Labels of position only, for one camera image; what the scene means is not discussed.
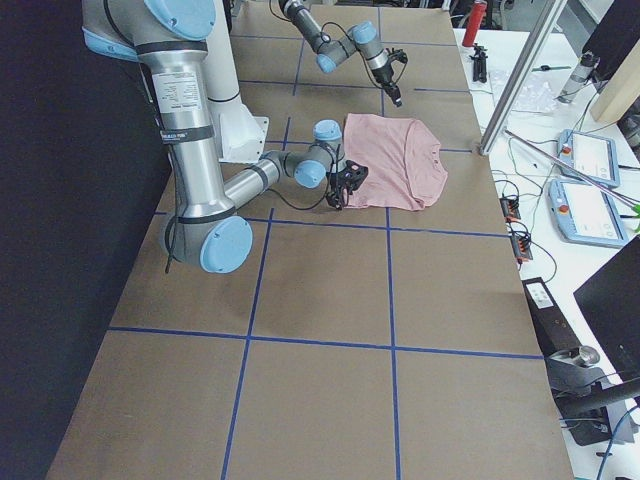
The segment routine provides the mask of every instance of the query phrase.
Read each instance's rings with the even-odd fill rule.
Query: table
[[[464,36],[464,30],[456,29],[455,35],[458,44],[460,44]],[[526,38],[526,32],[480,31],[476,41],[488,50],[487,70],[489,72],[492,70],[510,71],[520,54]],[[491,85],[490,83],[481,84],[473,82],[471,77],[471,60],[468,59],[468,49],[460,46],[460,55],[465,68],[468,85],[474,97],[474,107],[478,121],[480,125],[487,125],[494,110],[492,95],[485,93],[485,91],[491,91]],[[571,66],[571,69],[552,70],[539,74],[548,80],[552,91],[560,92],[571,74],[573,66],[575,66],[577,62],[578,58],[564,35],[554,33],[550,35],[536,65]],[[585,107],[594,97],[595,93],[595,88],[592,85],[588,86],[578,93],[576,99],[571,104],[560,104],[558,109],[550,114],[513,112],[508,119],[508,128],[518,135],[533,141],[557,139],[562,130],[572,128],[575,125],[576,120],[582,116]],[[616,125],[605,126],[599,124],[587,113],[584,120],[583,131],[594,129],[599,129],[597,132],[598,135],[612,138],[615,141],[618,150],[618,160],[621,165],[638,166],[638,160],[629,148],[618,127]],[[549,173],[550,164],[536,154],[532,154],[530,150],[521,146],[519,142],[513,142],[512,146],[512,155],[516,159],[515,165],[510,159],[508,142],[504,136],[499,139],[495,148],[490,153],[491,167],[494,171],[495,179],[508,179],[514,182],[520,189],[521,194],[538,194],[539,189],[536,186],[521,176],[516,175],[516,166],[519,173],[542,185]],[[540,147],[549,153],[554,153],[553,150],[556,148],[556,145],[554,143],[547,143],[540,145]],[[552,174],[554,178],[558,176],[555,172]],[[503,192],[504,186],[504,183],[496,184],[497,191],[500,194]],[[509,188],[511,187],[507,187],[506,193],[513,193],[513,189],[509,190]],[[640,192],[640,178],[638,174],[636,172],[621,170],[621,186],[617,191],[637,198]],[[617,201],[616,207],[621,214],[632,213],[630,209]],[[596,270],[604,265],[617,250],[604,247],[575,245],[565,242],[553,224],[546,191],[537,209],[535,199],[526,200],[523,198],[520,205],[520,212],[523,217],[523,223],[530,228],[532,225],[534,226],[533,240],[547,249],[557,261],[557,274],[553,280],[547,284],[557,304],[582,343],[594,346],[602,353],[601,347],[593,336],[575,302],[573,292],[580,287],[587,278],[595,273]],[[635,222],[625,222],[625,226],[627,227],[627,233],[630,238],[632,238],[632,227],[635,228]],[[551,260],[535,246],[533,247],[533,253],[534,261],[523,264],[520,271],[521,278],[527,279],[538,276],[543,279],[549,278],[553,271]],[[605,373],[615,372],[615,369],[604,355],[599,366]],[[638,422],[639,418],[636,412],[634,414],[635,421]],[[565,440],[574,474],[578,477],[595,478],[600,463],[600,457],[597,457],[595,453],[604,451],[606,444],[579,447],[575,444],[568,432],[565,432]],[[616,475],[631,478],[640,477],[640,436],[636,435],[636,442],[634,444],[614,446],[614,456],[607,461],[604,478],[613,478]]]
[[[267,148],[300,150],[316,121],[350,112],[418,118],[442,143],[443,195],[421,212],[297,212],[265,194],[240,211],[255,237],[243,267],[165,275],[169,187],[51,479],[572,478],[448,15],[312,12],[371,20],[406,50],[404,106],[358,59],[323,76],[290,25],[248,2],[232,45]]]

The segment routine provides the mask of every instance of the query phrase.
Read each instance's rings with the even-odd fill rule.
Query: pink t-shirt
[[[440,142],[420,120],[350,113],[344,132],[346,158],[369,167],[350,208],[422,210],[440,197],[447,171]]]

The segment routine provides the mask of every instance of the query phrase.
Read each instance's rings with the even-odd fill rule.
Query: computer monitor
[[[595,69],[598,81],[609,80],[640,39],[640,2],[616,0],[582,48],[600,57]]]
[[[623,247],[574,297],[620,378],[631,382],[640,377],[640,238]],[[640,405],[640,392],[635,395]]]

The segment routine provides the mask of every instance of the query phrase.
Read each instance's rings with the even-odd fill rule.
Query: blue tape grid
[[[269,220],[273,218],[273,208],[269,212]],[[253,294],[253,304],[251,306],[251,317],[249,318],[249,328],[244,343],[244,353],[242,355],[242,364],[240,367],[240,376],[238,378],[238,387],[236,388],[236,398],[233,403],[233,413],[231,414],[231,424],[229,426],[229,435],[227,436],[227,446],[224,452],[224,462],[222,464],[221,480],[227,478],[227,470],[229,468],[229,459],[231,458],[231,447],[233,445],[233,433],[236,427],[236,419],[238,418],[238,408],[240,406],[240,396],[242,395],[242,386],[244,383],[244,374],[247,367],[247,359],[249,358],[249,347],[251,346],[251,334],[253,333],[253,324],[256,318],[256,310],[258,308],[258,298],[260,297],[260,286],[262,284],[262,273],[264,272],[264,264],[267,258],[267,249],[269,248],[269,236],[271,235],[271,222],[267,224],[267,233],[264,238],[264,246],[262,247],[262,258],[260,259],[260,269],[258,270],[258,279],[256,281],[256,289]]]
[[[377,8],[377,16],[378,16],[378,31],[382,32],[382,19],[380,8]],[[300,40],[299,37],[269,37],[269,36],[253,36],[253,35],[231,35],[232,37],[245,37],[245,38],[260,38],[260,39],[287,39],[287,40]],[[389,42],[394,44],[404,44],[404,45],[422,45],[422,46],[437,46],[437,47],[456,47],[456,45],[449,44],[436,44],[436,43],[417,43],[417,42]],[[300,78],[300,69],[302,66],[302,60],[304,55],[304,39],[301,40],[300,53],[298,56],[298,65],[296,68],[296,76],[293,83],[290,82],[268,82],[268,81],[260,81],[260,80],[244,80],[240,81],[240,83],[256,83],[256,84],[280,84],[280,85],[291,85],[292,95],[295,96],[297,93],[298,86],[313,86],[313,87],[331,87],[331,88],[367,88],[374,89],[375,87],[367,87],[367,86],[353,86],[353,85],[330,85],[330,84],[321,84],[321,83],[308,83],[308,82],[299,82]],[[430,89],[430,88],[415,88],[414,91],[417,92],[446,92],[446,93],[470,93],[468,90],[446,90],[446,89]],[[380,90],[380,111],[381,115],[385,116],[385,96],[384,91]],[[307,145],[308,142],[289,142],[289,130],[291,127],[291,117],[287,118],[287,124],[285,127],[284,138],[282,142],[279,141],[270,141],[267,143],[272,144],[281,144],[282,149],[286,150],[288,144],[301,144]],[[450,152],[461,152],[461,153],[471,153],[471,150],[467,149],[447,149],[442,148],[442,151],[450,151]],[[325,347],[341,347],[341,348],[356,348],[356,349],[370,349],[370,350],[387,350],[390,352],[391,356],[391,380],[392,380],[392,392],[393,392],[393,424],[394,424],[394,445],[395,445],[395,463],[396,463],[396,480],[402,480],[402,463],[401,463],[401,444],[400,444],[400,415],[399,415],[399,404],[398,404],[398,372],[397,372],[397,355],[396,352],[404,351],[404,352],[414,352],[414,353],[423,353],[423,354],[444,354],[444,355],[463,355],[463,356],[477,356],[477,357],[494,357],[494,358],[510,358],[510,359],[523,359],[523,360],[542,360],[543,357],[539,355],[524,355],[524,354],[510,354],[510,353],[500,353],[500,352],[480,352],[480,351],[467,351],[467,350],[455,350],[455,349],[435,349],[435,348],[424,348],[424,347],[411,347],[411,346],[401,346],[396,344],[396,334],[395,334],[395,306],[394,306],[394,291],[393,291],[393,258],[392,258],[392,249],[391,249],[391,232],[401,231],[401,232],[413,232],[413,233],[436,233],[436,234],[446,234],[446,235],[468,235],[468,236],[485,236],[485,237],[497,237],[497,238],[508,238],[506,234],[490,234],[490,233],[480,233],[480,232],[460,232],[460,231],[447,231],[447,230],[437,230],[437,229],[420,229],[420,228],[400,228],[400,227],[392,227],[391,219],[390,219],[390,209],[385,209],[385,218],[386,224],[384,227],[382,226],[370,226],[370,225],[349,225],[349,224],[338,224],[338,223],[330,223],[330,224],[320,224],[313,222],[302,222],[302,221],[291,221],[291,220],[275,220],[274,209],[272,208],[269,213],[268,219],[249,219],[247,220],[254,222],[265,222],[267,223],[267,231],[265,235],[265,242],[262,250],[262,258],[260,260],[260,267],[258,270],[258,278],[256,281],[256,288],[254,292],[253,304],[251,308],[251,316],[249,319],[249,326],[247,329],[246,335],[237,335],[237,334],[227,334],[227,333],[215,333],[215,332],[197,332],[197,331],[181,331],[181,330],[167,330],[167,329],[154,329],[154,328],[138,328],[138,327],[110,327],[109,330],[113,332],[136,332],[136,333],[152,333],[152,334],[163,334],[163,335],[181,335],[181,336],[196,336],[196,337],[212,337],[212,338],[221,338],[221,339],[236,339],[242,340],[245,342],[244,351],[242,356],[242,363],[240,367],[240,374],[238,378],[238,384],[236,387],[235,400],[233,405],[233,412],[231,416],[231,423],[229,426],[229,433],[227,436],[227,444],[225,448],[225,455],[223,461],[223,467],[220,479],[226,480],[229,462],[231,459],[231,450],[233,447],[233,437],[235,432],[236,421],[238,417],[238,410],[240,406],[240,400],[242,396],[242,388],[244,384],[244,376],[246,372],[247,362],[249,358],[250,346],[252,342],[269,342],[269,343],[290,343],[290,344],[301,344],[301,345],[317,345],[317,346],[325,346]],[[156,212],[156,215],[162,215],[166,212]],[[387,275],[388,275],[388,289],[389,289],[389,328],[390,328],[390,345],[376,345],[376,344],[366,344],[366,343],[349,343],[349,342],[331,342],[331,341],[321,341],[321,340],[308,340],[301,338],[281,338],[281,337],[266,337],[266,336],[255,336],[253,335],[253,326],[255,322],[255,314],[258,305],[258,300],[260,296],[260,287],[262,284],[262,276],[264,272],[264,266],[268,251],[269,238],[271,234],[271,227],[273,224],[287,224],[287,225],[307,225],[307,226],[324,226],[324,227],[336,227],[336,228],[359,228],[359,229],[374,229],[374,230],[385,230],[386,231],[386,245],[387,245]]]
[[[283,148],[286,147],[288,130],[291,119],[287,121],[287,128],[285,130],[285,138],[283,140]],[[258,270],[258,277],[256,280],[256,287],[253,296],[253,303],[251,307],[251,314],[249,318],[249,326],[247,328],[246,335],[231,334],[231,333],[218,333],[218,332],[200,332],[200,331],[183,331],[183,330],[171,330],[171,329],[157,329],[157,328],[141,328],[141,327],[109,327],[109,331],[112,332],[132,332],[132,333],[146,333],[146,334],[160,334],[160,335],[176,335],[176,336],[191,336],[191,337],[209,337],[220,339],[233,339],[244,341],[244,351],[242,355],[242,362],[240,366],[240,373],[238,376],[238,383],[236,387],[235,399],[233,404],[233,410],[231,414],[231,421],[229,425],[229,431],[227,435],[227,443],[225,447],[225,454],[222,466],[222,472],[220,480],[226,480],[229,470],[229,463],[231,460],[231,452],[233,448],[233,438],[235,433],[235,427],[238,418],[238,411],[240,408],[240,401],[242,397],[242,390],[244,386],[244,377],[247,368],[247,363],[250,354],[250,347],[252,342],[267,342],[267,343],[287,343],[298,345],[315,345],[323,347],[334,348],[351,348],[351,349],[364,349],[364,350],[385,350],[390,353],[391,360],[391,382],[392,382],[392,396],[393,396],[393,430],[394,430],[394,453],[395,453],[395,467],[396,467],[396,480],[402,480],[402,457],[401,457],[401,442],[400,442],[400,405],[398,398],[398,366],[397,366],[397,352],[413,352],[419,354],[439,354],[439,355],[462,355],[472,357],[492,357],[492,358],[505,358],[505,359],[520,359],[520,360],[543,360],[541,355],[526,355],[515,353],[502,353],[502,352],[483,352],[483,351],[471,351],[471,350],[456,350],[456,349],[438,349],[438,348],[426,348],[416,346],[403,346],[396,344],[396,326],[395,326],[395,303],[394,303],[394,283],[393,283],[393,256],[392,256],[392,237],[391,233],[394,231],[401,232],[427,232],[427,233],[442,233],[442,234],[454,234],[454,235],[472,235],[472,236],[488,236],[497,238],[508,238],[506,234],[485,234],[485,233],[473,233],[473,232],[452,232],[452,231],[438,231],[433,229],[417,229],[417,228],[399,228],[391,226],[391,211],[389,208],[385,209],[385,226],[371,226],[371,225],[349,225],[349,224],[319,224],[313,222],[302,222],[292,220],[275,220],[275,209],[271,209],[268,219],[250,219],[256,222],[267,223],[267,229],[265,234],[265,241],[262,249],[262,257],[260,259],[260,266]],[[387,249],[387,278],[388,278],[388,295],[389,295],[389,329],[390,329],[390,344],[369,344],[369,343],[357,343],[357,342],[336,342],[336,341],[322,341],[311,340],[303,338],[285,338],[285,337],[268,337],[253,335],[253,327],[255,324],[256,310],[260,297],[260,288],[262,286],[262,278],[269,248],[269,239],[271,235],[271,228],[274,224],[284,225],[309,225],[309,226],[324,226],[335,228],[360,228],[360,229],[373,229],[384,230],[386,232],[386,249]]]

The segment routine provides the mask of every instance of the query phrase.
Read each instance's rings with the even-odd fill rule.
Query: robotic arm
[[[316,62],[324,73],[333,72],[338,65],[356,52],[362,55],[375,81],[381,86],[396,107],[402,106],[400,89],[393,79],[391,64],[396,60],[406,64],[403,50],[382,48],[380,37],[369,21],[351,27],[344,37],[332,40],[315,21],[303,0],[279,0],[282,13],[291,20],[307,43],[317,54]]]
[[[366,167],[344,159],[342,133],[319,122],[305,153],[267,152],[224,181],[203,77],[205,39],[216,22],[212,0],[83,0],[85,43],[92,51],[143,64],[147,89],[176,180],[176,212],[161,245],[169,259],[227,273],[248,256],[253,234],[237,209],[283,176],[307,188],[327,176],[327,200],[340,209]]]

